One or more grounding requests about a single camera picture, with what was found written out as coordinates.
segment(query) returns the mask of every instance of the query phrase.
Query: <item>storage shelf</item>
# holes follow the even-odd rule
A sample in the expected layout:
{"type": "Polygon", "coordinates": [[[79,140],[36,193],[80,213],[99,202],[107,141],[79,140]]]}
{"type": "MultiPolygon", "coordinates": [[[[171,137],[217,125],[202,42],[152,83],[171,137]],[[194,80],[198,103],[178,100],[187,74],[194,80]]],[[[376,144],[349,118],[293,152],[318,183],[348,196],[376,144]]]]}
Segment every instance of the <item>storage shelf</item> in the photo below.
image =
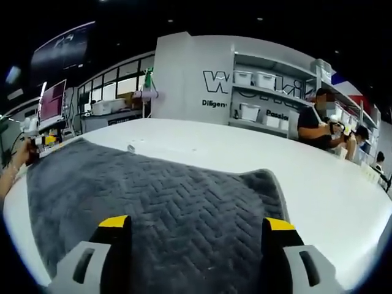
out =
{"type": "MultiPolygon", "coordinates": [[[[293,64],[289,64],[289,63],[286,63],[283,61],[278,61],[278,60],[271,59],[271,58],[266,58],[263,56],[254,56],[254,55],[249,55],[246,53],[235,52],[235,62],[238,64],[262,67],[263,69],[272,70],[272,71],[280,73],[280,74],[286,74],[291,77],[298,78],[300,80],[306,80],[306,81],[314,80],[315,82],[317,80],[317,75],[315,73],[311,72],[310,70],[306,70],[306,69],[300,68],[298,66],[294,66],[293,64]]],[[[336,100],[341,101],[345,106],[350,107],[350,109],[354,110],[356,115],[358,117],[360,117],[361,107],[354,100],[352,100],[349,96],[339,92],[333,85],[331,85],[325,81],[322,81],[322,87],[328,88],[332,92],[334,92],[336,95],[336,100]]],[[[369,127],[377,128],[376,123],[373,121],[373,119],[370,117],[370,115],[368,115],[365,111],[363,112],[363,120],[369,127]]]]}
{"type": "Polygon", "coordinates": [[[240,126],[240,127],[251,127],[253,129],[260,130],[261,132],[264,132],[264,133],[287,138],[287,131],[286,130],[278,129],[276,127],[266,126],[264,124],[260,124],[259,122],[247,121],[245,119],[230,118],[228,120],[228,125],[229,126],[240,126]]]}
{"type": "Polygon", "coordinates": [[[301,80],[309,80],[311,78],[316,79],[317,77],[316,74],[310,70],[302,69],[298,66],[294,66],[293,64],[266,58],[263,56],[253,56],[246,53],[236,52],[235,61],[239,64],[245,64],[248,66],[260,66],[264,69],[286,74],[301,80]]]}
{"type": "Polygon", "coordinates": [[[302,104],[305,106],[312,106],[313,104],[311,102],[305,101],[303,99],[297,98],[297,97],[293,97],[293,96],[289,96],[286,95],[284,93],[281,92],[276,92],[267,88],[261,88],[261,87],[256,87],[256,86],[248,86],[248,85],[241,85],[241,84],[233,84],[233,87],[236,89],[244,89],[244,90],[248,90],[248,91],[253,91],[253,92],[260,92],[260,93],[264,93],[264,94],[268,94],[270,96],[273,97],[277,97],[280,98],[282,100],[285,100],[287,102],[291,102],[291,103],[296,103],[296,104],[302,104]]]}

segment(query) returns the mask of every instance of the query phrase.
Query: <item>person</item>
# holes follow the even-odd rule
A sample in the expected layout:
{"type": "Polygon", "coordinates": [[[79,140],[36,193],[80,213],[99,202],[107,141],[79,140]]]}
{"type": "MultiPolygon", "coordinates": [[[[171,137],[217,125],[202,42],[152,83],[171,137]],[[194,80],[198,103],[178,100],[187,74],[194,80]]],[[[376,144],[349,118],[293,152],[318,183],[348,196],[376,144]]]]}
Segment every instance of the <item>person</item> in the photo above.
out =
{"type": "Polygon", "coordinates": [[[374,168],[378,170],[382,175],[384,174],[384,171],[382,169],[382,164],[384,163],[384,160],[385,160],[384,153],[382,153],[381,151],[377,153],[374,168]]]}
{"type": "Polygon", "coordinates": [[[11,189],[19,169],[23,164],[29,162],[36,153],[37,150],[32,147],[31,140],[25,139],[8,166],[3,170],[0,177],[0,207],[2,207],[2,203],[11,189]]]}
{"type": "MultiPolygon", "coordinates": [[[[328,109],[335,108],[335,98],[329,89],[318,89],[316,92],[315,105],[313,107],[305,108],[298,118],[298,138],[300,142],[311,145],[313,147],[327,150],[335,148],[344,142],[344,136],[332,139],[332,133],[329,126],[326,113],[328,109]]],[[[333,133],[338,133],[340,127],[337,124],[333,125],[333,133]]]]}
{"type": "Polygon", "coordinates": [[[354,161],[356,149],[362,147],[366,140],[369,139],[369,131],[364,126],[356,128],[355,132],[349,135],[349,139],[346,142],[347,154],[345,158],[350,161],[354,161]]]}

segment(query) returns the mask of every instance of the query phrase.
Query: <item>black ceiling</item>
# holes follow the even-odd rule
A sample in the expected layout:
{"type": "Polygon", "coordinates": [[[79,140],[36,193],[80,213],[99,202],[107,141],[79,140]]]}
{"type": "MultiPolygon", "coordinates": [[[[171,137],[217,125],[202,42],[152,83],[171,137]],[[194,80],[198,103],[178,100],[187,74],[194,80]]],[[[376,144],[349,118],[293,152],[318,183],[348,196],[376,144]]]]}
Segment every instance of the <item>black ceiling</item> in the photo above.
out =
{"type": "MultiPolygon", "coordinates": [[[[96,21],[86,66],[67,77],[75,84],[131,56],[154,50],[173,32],[228,34],[281,43],[322,58],[351,81],[390,120],[392,26],[388,2],[375,1],[64,0],[7,3],[1,18],[5,62],[22,68],[28,84],[32,52],[58,34],[96,21]]],[[[2,110],[11,104],[3,97],[2,110]]]]}

